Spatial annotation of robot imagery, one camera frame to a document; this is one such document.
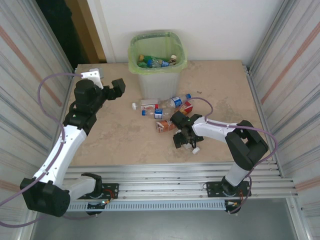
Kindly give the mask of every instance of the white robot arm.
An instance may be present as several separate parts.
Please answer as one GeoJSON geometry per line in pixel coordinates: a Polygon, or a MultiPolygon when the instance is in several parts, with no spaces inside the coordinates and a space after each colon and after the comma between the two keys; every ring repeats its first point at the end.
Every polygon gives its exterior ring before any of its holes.
{"type": "Polygon", "coordinates": [[[173,114],[170,120],[180,130],[173,136],[176,148],[180,148],[183,144],[190,144],[195,148],[197,142],[204,140],[203,137],[212,138],[228,145],[235,163],[221,182],[215,183],[216,189],[210,191],[216,191],[217,195],[223,193],[227,197],[234,197],[238,190],[244,186],[243,180],[246,175],[269,149],[258,132],[229,127],[232,125],[253,127],[246,120],[238,124],[209,120],[211,123],[217,124],[213,125],[209,124],[202,115],[194,114],[189,118],[180,111],[173,114]]]}
{"type": "Polygon", "coordinates": [[[63,122],[65,139],[61,152],[46,171],[58,152],[62,135],[33,178],[25,178],[20,184],[20,189],[23,189],[46,173],[39,182],[23,193],[25,203],[30,210],[61,217],[71,201],[85,194],[98,197],[102,193],[102,179],[98,175],[83,173],[81,177],[67,185],[63,185],[63,179],[78,147],[96,122],[98,110],[106,100],[121,97],[126,86],[122,78],[112,81],[113,88],[103,86],[98,70],[83,72],[81,75],[82,80],[76,83],[74,89],[75,101],[71,104],[63,122]]]}

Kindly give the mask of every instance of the corrugated metal wall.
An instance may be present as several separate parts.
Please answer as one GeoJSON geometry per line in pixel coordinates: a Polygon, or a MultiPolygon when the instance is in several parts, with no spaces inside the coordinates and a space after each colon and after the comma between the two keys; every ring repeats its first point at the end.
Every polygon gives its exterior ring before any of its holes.
{"type": "Polygon", "coordinates": [[[283,174],[320,239],[320,1],[286,1],[250,68],[283,174]]]}
{"type": "MultiPolygon", "coordinates": [[[[57,125],[37,103],[39,82],[52,73],[71,72],[34,1],[0,1],[0,202],[19,190],[45,161],[57,125]]],[[[48,81],[41,90],[44,107],[60,118],[70,79],[48,81]]],[[[0,221],[18,224],[25,211],[22,197],[0,208],[0,221]]],[[[0,239],[13,230],[0,227],[0,239]]]]}

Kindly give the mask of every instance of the mounting plate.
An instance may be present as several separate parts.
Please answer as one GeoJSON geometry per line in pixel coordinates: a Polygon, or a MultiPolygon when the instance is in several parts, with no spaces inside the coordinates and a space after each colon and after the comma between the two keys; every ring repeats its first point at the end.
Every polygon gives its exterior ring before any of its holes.
{"type": "Polygon", "coordinates": [[[83,195],[82,197],[79,197],[79,199],[97,199],[97,200],[110,200],[111,193],[110,190],[113,193],[113,198],[117,199],[119,194],[119,184],[118,183],[102,183],[102,194],[99,197],[92,197],[90,193],[83,195]]]}
{"type": "Polygon", "coordinates": [[[206,185],[206,193],[208,198],[221,198],[221,197],[241,197],[240,192],[242,191],[243,196],[249,197],[251,196],[251,192],[249,193],[249,182],[242,181],[238,187],[238,191],[234,195],[226,195],[222,189],[222,182],[221,181],[208,181],[205,183],[206,185]]]}

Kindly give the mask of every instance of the floor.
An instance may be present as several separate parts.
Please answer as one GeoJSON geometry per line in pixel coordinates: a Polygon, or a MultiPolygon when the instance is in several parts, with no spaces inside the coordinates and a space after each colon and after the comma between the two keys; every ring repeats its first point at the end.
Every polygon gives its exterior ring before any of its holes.
{"type": "MultiPolygon", "coordinates": [[[[99,110],[97,122],[76,152],[72,166],[233,161],[225,143],[206,138],[197,144],[201,150],[194,155],[190,149],[175,148],[172,139],[175,130],[156,132],[155,120],[144,118],[141,111],[132,109],[132,102],[141,99],[141,93],[138,76],[129,72],[127,63],[80,64],[76,72],[87,72],[91,68],[103,69],[104,85],[123,78],[126,89],[121,98],[106,101],[99,110]]],[[[255,127],[261,128],[242,62],[239,60],[190,61],[181,73],[178,88],[178,94],[186,93],[212,103],[214,112],[210,119],[227,123],[248,120],[255,127]]],[[[69,105],[73,101],[72,91],[69,105]]],[[[209,106],[200,100],[194,100],[192,104],[191,116],[205,115],[210,111],[209,106]]]]}
{"type": "Polygon", "coordinates": [[[104,212],[87,220],[48,216],[35,225],[31,239],[297,240],[297,236],[285,199],[249,199],[238,216],[217,210],[104,212]]]}

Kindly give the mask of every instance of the wooden table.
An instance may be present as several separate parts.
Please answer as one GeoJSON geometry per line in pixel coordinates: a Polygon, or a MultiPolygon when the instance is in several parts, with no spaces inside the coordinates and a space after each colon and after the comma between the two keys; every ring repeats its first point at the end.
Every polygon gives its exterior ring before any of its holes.
{"type": "MultiPolygon", "coordinates": [[[[77,73],[102,68],[104,85],[123,78],[126,88],[122,97],[106,101],[97,113],[97,121],[84,143],[77,150],[72,166],[105,166],[134,164],[167,164],[233,161],[225,143],[205,138],[197,144],[200,152],[192,154],[184,147],[176,149],[175,130],[156,132],[156,121],[132,109],[132,102],[141,99],[138,76],[128,70],[127,63],[80,64],[77,73]]],[[[68,105],[74,100],[75,79],[68,105]]],[[[181,73],[179,94],[207,99],[214,107],[212,120],[239,123],[250,121],[261,128],[258,112],[240,60],[190,61],[181,73]]],[[[205,115],[207,103],[192,101],[189,114],[205,115]]]]}

